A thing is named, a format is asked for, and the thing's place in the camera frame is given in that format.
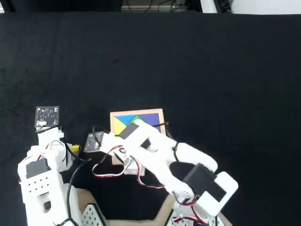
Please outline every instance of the yellow connector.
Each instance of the yellow connector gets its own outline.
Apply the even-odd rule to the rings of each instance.
[[[71,151],[72,151],[73,153],[79,152],[79,151],[80,151],[80,145],[72,145]]]

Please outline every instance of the table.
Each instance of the table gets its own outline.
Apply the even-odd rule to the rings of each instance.
[[[109,128],[109,112],[163,108],[176,139],[204,150],[238,181],[222,210],[233,225],[292,224],[300,189],[300,22],[298,15],[0,15],[3,224],[26,223],[16,167],[37,143],[38,105],[59,105],[67,141],[81,145],[92,125]],[[82,176],[75,184],[87,185],[108,219],[152,219],[166,196],[125,176],[97,184]]]

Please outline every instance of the tangram puzzle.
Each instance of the tangram puzzle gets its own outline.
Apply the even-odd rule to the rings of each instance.
[[[162,109],[149,109],[149,110],[138,110],[138,111],[126,111],[126,112],[111,112],[111,132],[118,135],[122,130],[127,127],[128,124],[140,119],[150,125],[158,125],[164,123],[164,116]],[[156,127],[159,132],[166,134],[165,126]],[[117,159],[112,158],[113,164],[117,164]]]

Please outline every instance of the yellow triangle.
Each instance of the yellow triangle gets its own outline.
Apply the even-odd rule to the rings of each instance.
[[[114,125],[115,125],[115,134],[119,135],[127,126],[123,124],[120,120],[114,117]]]

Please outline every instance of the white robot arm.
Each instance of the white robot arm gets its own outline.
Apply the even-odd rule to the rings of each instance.
[[[112,151],[113,147],[122,149]],[[238,183],[228,173],[214,174],[217,163],[213,158],[188,144],[177,143],[142,120],[128,125],[119,136],[103,133],[100,151],[110,151],[127,166],[138,164],[139,170],[144,166],[152,172],[162,187],[176,197],[174,210],[180,218],[187,216],[206,223],[206,218],[216,216],[238,189]],[[169,169],[175,161],[195,165],[184,182]]]
[[[64,137],[64,133],[58,127],[40,133],[38,136],[39,145],[32,146],[27,152],[27,157],[18,164],[27,225],[59,225],[68,219],[67,190],[69,186],[63,183],[59,172],[71,167],[72,156],[66,152],[66,146],[60,140]],[[70,189],[70,207],[72,220],[78,222],[77,225],[79,225],[81,212],[73,186]],[[64,225],[76,224],[68,221]]]

